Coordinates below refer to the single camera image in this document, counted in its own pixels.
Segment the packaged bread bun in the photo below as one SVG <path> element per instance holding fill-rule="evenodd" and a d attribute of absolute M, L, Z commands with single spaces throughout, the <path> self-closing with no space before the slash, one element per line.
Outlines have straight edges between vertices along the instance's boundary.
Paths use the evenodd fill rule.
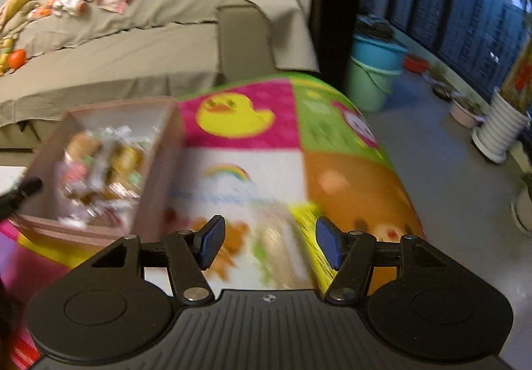
<path fill-rule="evenodd" d="M 64 161 L 91 165 L 102 147 L 102 141 L 92 133 L 76 133 L 66 146 Z"/>

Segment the teal plastic bucket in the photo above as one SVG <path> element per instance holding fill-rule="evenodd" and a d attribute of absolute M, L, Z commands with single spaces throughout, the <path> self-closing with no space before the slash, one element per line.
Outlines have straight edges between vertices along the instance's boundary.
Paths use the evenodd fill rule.
<path fill-rule="evenodd" d="M 406 46 L 395 39 L 382 41 L 364 35 L 353 36 L 352 58 L 365 66 L 398 71 L 407 53 Z"/>

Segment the beige covered sofa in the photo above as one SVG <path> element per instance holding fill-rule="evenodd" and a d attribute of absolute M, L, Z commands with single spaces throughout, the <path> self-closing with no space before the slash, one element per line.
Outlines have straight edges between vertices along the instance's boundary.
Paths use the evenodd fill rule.
<path fill-rule="evenodd" d="M 37 20 L 21 8 L 1 45 L 26 54 L 1 77 L 4 149 L 35 149 L 77 106 L 318 70 L 298 0 L 128 0 Z"/>

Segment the hawthorn lollipop red packet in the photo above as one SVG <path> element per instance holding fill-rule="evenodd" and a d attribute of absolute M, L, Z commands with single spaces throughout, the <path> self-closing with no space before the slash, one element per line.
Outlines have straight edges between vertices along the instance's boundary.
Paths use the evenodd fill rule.
<path fill-rule="evenodd" d="M 85 183 L 89 167 L 83 162 L 62 162 L 57 166 L 58 187 L 65 189 L 75 184 Z"/>

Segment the pink flower pot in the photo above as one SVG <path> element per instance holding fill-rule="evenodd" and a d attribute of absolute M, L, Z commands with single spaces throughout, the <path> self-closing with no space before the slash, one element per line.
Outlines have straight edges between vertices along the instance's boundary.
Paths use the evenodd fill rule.
<path fill-rule="evenodd" d="M 482 114 L 469 111 L 456 99 L 451 102 L 450 115 L 459 125 L 467 129 L 473 129 L 484 122 Z"/>

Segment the white ribbed plant pot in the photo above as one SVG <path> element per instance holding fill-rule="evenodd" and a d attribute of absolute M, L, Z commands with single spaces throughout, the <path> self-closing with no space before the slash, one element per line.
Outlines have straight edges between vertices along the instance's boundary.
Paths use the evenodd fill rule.
<path fill-rule="evenodd" d="M 530 114 L 523 114 L 511 106 L 496 88 L 483 124 L 472 130 L 471 142 L 486 159 L 502 164 L 509 149 L 530 122 Z"/>

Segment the colourful cartoon play mat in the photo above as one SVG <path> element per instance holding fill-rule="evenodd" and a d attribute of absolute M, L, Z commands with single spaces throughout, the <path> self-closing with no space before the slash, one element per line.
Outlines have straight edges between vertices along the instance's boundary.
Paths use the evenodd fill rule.
<path fill-rule="evenodd" d="M 361 316 L 313 289 L 261 283 L 254 206 L 313 202 L 378 243 L 422 229 L 364 116 L 307 75 L 176 100 L 184 142 L 165 233 L 103 248 L 36 245 L 1 226 L 1 332 L 14 369 L 412 369 Z M 173 295 L 164 239 L 215 215 L 225 240 L 203 272 L 211 304 Z"/>

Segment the pink cardboard gift box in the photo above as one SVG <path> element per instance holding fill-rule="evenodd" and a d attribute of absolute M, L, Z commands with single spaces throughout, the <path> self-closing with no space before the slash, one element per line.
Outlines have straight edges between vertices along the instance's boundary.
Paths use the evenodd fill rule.
<path fill-rule="evenodd" d="M 57 166 L 79 132 L 102 141 L 85 183 L 61 189 Z M 25 172 L 42 189 L 24 202 L 11 223 L 36 245 L 61 242 L 103 248 L 127 235 L 157 241 L 165 233 L 171 183 L 184 142 L 184 124 L 171 97 L 128 99 L 66 111 Z M 122 145 L 138 146 L 144 159 L 138 170 L 114 174 L 111 159 Z"/>

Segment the packaged orange pastry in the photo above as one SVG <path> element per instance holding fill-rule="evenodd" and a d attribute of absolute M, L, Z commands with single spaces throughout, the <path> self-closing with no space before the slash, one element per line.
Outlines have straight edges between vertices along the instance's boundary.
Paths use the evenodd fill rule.
<path fill-rule="evenodd" d="M 114 152 L 110 169 L 114 174 L 126 176 L 138 170 L 144 153 L 138 146 L 122 145 Z"/>

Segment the red plastic basin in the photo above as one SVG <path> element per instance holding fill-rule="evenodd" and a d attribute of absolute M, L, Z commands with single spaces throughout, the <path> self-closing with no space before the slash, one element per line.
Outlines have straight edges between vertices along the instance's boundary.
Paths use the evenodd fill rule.
<path fill-rule="evenodd" d="M 426 59 L 423 59 L 419 56 L 412 55 L 412 54 L 406 54 L 404 61 L 403 61 L 403 66 L 409 72 L 422 75 L 424 72 L 426 72 L 429 69 L 430 63 L 427 62 Z"/>

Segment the orange toy ball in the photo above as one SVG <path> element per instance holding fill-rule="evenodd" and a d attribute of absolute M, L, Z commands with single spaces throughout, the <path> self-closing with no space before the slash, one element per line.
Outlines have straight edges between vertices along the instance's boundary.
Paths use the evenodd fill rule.
<path fill-rule="evenodd" d="M 26 52 L 23 49 L 14 50 L 8 57 L 8 66 L 11 70 L 18 70 L 27 62 Z"/>

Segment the yellow cheese stick packet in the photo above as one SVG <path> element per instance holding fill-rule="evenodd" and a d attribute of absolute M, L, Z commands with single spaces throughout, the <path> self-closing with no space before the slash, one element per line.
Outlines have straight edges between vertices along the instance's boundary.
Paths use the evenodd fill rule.
<path fill-rule="evenodd" d="M 313 202 L 290 204 L 289 211 L 297 224 L 303 248 L 307 255 L 316 285 L 323 295 L 336 276 L 317 242 L 316 223 L 322 215 L 318 205 Z"/>

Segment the green plastic bucket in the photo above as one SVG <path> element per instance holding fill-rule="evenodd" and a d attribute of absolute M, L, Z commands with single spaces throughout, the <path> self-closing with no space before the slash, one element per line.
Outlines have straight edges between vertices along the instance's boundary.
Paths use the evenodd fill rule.
<path fill-rule="evenodd" d="M 362 111 L 380 112 L 393 93 L 393 82 L 399 75 L 400 70 L 383 70 L 351 58 L 346 96 Z"/>

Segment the packaged rice cracker bar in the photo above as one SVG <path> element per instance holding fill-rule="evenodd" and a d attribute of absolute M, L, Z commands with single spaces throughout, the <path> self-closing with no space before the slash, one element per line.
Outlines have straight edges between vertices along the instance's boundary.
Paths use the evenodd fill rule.
<path fill-rule="evenodd" d="M 277 290 L 313 289 L 314 282 L 297 234 L 297 224 L 285 205 L 270 202 L 254 207 L 252 254 L 261 283 Z"/>

